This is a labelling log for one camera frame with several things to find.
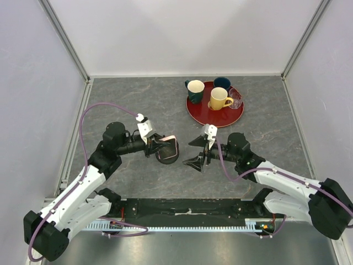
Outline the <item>phone with pink case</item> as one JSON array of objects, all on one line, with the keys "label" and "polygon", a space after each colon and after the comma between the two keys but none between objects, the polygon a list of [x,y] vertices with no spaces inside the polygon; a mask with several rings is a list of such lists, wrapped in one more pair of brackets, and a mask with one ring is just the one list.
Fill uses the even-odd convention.
[{"label": "phone with pink case", "polygon": [[156,158],[160,161],[166,161],[179,156],[178,142],[175,135],[163,136],[159,140],[167,145],[157,152]]}]

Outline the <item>black phone stand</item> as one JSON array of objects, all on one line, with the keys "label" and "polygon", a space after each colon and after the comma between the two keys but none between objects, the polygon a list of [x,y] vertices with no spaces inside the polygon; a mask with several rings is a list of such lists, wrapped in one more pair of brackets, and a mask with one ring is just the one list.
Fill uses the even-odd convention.
[{"label": "black phone stand", "polygon": [[179,153],[176,153],[176,154],[174,154],[174,155],[172,155],[171,157],[168,157],[168,158],[163,158],[161,156],[161,152],[158,151],[158,152],[156,152],[155,157],[156,157],[157,161],[160,162],[161,164],[163,164],[163,165],[171,165],[171,164],[175,163],[178,160]]}]

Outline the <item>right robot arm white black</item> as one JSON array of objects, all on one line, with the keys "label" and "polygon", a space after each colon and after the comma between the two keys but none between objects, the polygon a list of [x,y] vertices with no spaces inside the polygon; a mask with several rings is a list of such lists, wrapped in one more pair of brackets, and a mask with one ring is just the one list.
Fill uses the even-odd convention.
[{"label": "right robot arm white black", "polygon": [[300,219],[333,240],[352,228],[352,201],[337,181],[318,181],[285,171],[251,151],[250,142],[239,132],[231,133],[226,144],[203,133],[189,145],[203,150],[183,161],[184,165],[202,171],[212,159],[233,162],[239,178],[266,186],[252,205],[256,216],[272,213]]}]

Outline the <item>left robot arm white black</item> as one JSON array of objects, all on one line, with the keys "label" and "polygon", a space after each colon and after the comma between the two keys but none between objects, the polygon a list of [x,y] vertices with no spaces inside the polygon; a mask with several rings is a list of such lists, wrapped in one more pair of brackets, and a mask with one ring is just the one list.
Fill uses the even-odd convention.
[{"label": "left robot arm white black", "polygon": [[58,259],[87,225],[105,215],[119,215],[121,197],[110,189],[99,191],[90,202],[86,199],[118,169],[122,155],[142,151],[146,157],[154,154],[165,165],[178,159],[179,146],[174,135],[158,135],[148,120],[137,126],[135,135],[123,123],[108,124],[103,139],[91,156],[85,158],[75,180],[38,213],[29,211],[25,215],[24,240],[32,262]]}]

